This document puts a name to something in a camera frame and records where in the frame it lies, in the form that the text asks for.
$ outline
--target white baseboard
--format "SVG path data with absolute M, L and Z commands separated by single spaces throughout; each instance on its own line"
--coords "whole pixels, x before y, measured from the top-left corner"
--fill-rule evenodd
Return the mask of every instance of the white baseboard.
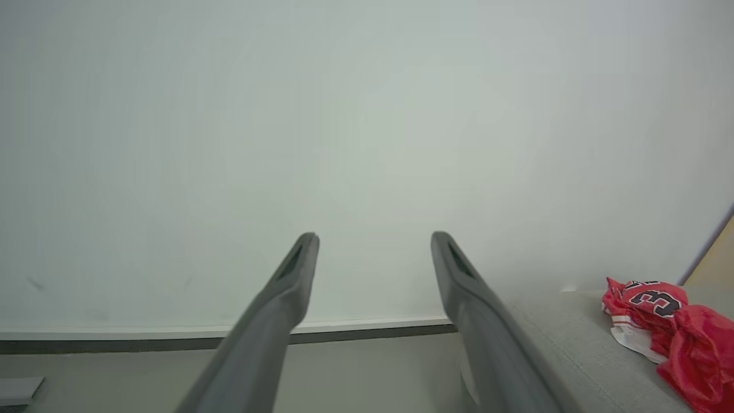
M 293 334 L 451 324 L 446 316 L 306 321 Z M 0 328 L 0 340 L 171 340 L 226 337 L 232 326 Z

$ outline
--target white wall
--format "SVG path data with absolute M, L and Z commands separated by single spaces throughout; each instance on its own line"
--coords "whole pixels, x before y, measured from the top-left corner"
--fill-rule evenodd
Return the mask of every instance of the white wall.
M 304 231 L 314 323 L 442 317 L 437 229 L 677 281 L 734 201 L 730 2 L 0 10 L 0 331 L 228 326 Z

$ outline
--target wooden panel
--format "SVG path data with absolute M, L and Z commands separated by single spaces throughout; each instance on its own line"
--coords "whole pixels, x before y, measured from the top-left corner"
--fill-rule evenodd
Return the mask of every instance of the wooden panel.
M 686 285 L 715 284 L 734 287 L 734 218 L 724 227 Z

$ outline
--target gray floor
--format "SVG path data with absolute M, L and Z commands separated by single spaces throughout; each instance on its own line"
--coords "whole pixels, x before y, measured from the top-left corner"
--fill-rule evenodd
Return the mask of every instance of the gray floor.
M 274 411 L 457 412 L 457 334 L 291 345 Z M 27 412 L 171 412 L 214 351 L 0 356 L 45 376 Z

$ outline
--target gray couch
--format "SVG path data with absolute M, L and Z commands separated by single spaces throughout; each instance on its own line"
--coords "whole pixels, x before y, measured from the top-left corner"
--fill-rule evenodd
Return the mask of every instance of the gray couch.
M 734 319 L 731 292 L 685 289 L 690 304 L 707 305 Z M 610 317 L 601 311 L 602 294 L 530 295 L 506 304 L 586 412 L 690 413 L 686 402 L 655 372 L 656 364 L 611 336 Z

